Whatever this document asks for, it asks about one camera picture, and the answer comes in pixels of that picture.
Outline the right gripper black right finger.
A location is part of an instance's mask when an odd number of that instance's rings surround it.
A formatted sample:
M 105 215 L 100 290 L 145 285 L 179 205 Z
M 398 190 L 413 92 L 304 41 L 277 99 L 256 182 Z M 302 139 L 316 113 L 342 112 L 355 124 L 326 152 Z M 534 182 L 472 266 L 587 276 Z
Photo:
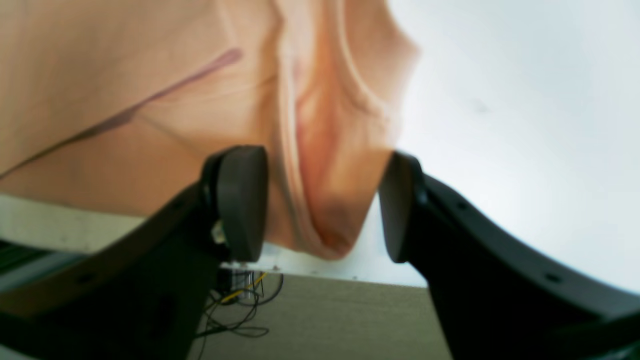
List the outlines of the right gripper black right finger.
M 455 360 L 637 360 L 640 300 L 512 237 L 394 152 L 378 187 L 385 246 L 425 278 Z

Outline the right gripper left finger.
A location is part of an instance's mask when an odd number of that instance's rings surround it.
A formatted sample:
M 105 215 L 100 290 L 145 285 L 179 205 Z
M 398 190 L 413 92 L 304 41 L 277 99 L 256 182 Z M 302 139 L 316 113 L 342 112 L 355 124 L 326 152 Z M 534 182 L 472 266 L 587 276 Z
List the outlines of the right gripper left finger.
M 181 360 L 223 263 L 256 262 L 269 166 L 211 155 L 199 182 L 92 255 L 1 244 L 1 346 L 39 360 Z

